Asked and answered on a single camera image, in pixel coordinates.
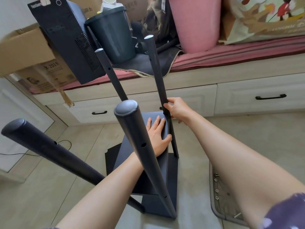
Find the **red dress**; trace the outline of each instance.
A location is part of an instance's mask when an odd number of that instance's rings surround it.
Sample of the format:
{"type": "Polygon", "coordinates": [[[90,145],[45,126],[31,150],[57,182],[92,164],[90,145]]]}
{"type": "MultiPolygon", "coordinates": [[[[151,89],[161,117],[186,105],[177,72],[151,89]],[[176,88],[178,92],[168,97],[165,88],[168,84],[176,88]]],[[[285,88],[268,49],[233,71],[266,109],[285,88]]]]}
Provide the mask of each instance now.
{"type": "Polygon", "coordinates": [[[284,16],[290,11],[289,9],[289,3],[284,3],[281,5],[278,9],[278,17],[284,16]]]}

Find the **white drawer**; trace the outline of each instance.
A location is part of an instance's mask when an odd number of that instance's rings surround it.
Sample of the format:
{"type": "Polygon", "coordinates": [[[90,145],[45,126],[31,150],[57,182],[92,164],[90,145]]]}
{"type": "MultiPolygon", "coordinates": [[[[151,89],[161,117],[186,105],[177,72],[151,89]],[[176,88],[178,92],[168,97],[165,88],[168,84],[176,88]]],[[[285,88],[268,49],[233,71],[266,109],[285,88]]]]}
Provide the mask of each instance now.
{"type": "MultiPolygon", "coordinates": [[[[181,88],[166,91],[168,97],[182,97],[185,102],[203,116],[212,116],[216,98],[217,85],[181,88]]],[[[142,112],[160,111],[161,103],[158,92],[128,95],[130,100],[138,102],[142,112]]],[[[114,108],[120,103],[118,96],[84,100],[75,102],[75,106],[64,106],[74,115],[81,124],[85,123],[112,123],[116,122],[114,108]]]]}
{"type": "Polygon", "coordinates": [[[217,85],[215,114],[305,108],[305,74],[243,80],[217,85]]]}

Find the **air vent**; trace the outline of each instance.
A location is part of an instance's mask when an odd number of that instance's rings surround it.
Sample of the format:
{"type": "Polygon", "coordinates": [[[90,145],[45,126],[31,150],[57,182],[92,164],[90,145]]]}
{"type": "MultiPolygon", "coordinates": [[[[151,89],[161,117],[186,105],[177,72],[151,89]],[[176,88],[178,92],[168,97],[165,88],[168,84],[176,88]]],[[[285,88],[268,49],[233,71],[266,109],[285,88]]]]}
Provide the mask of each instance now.
{"type": "Polygon", "coordinates": [[[80,37],[75,39],[75,42],[91,70],[94,71],[97,69],[100,66],[100,63],[89,43],[86,34],[83,32],[80,37]]]}

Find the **pink bucket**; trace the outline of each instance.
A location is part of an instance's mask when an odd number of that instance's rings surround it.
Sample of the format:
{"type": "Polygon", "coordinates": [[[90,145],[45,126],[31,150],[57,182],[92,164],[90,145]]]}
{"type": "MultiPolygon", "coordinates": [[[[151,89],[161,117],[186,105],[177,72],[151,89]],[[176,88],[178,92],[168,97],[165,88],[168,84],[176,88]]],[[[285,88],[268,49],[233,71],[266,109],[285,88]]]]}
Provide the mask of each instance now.
{"type": "Polygon", "coordinates": [[[219,38],[221,0],[169,0],[185,53],[207,51],[219,38]]]}

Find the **computer tower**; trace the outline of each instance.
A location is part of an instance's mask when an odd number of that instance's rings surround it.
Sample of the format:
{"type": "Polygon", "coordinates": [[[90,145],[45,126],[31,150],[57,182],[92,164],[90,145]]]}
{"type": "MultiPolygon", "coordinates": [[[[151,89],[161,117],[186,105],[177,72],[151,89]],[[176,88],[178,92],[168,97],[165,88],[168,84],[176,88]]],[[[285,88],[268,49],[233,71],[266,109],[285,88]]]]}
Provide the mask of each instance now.
{"type": "Polygon", "coordinates": [[[94,53],[97,45],[94,35],[85,27],[85,15],[77,4],[68,0],[39,0],[28,7],[81,84],[106,74],[94,53]]]}

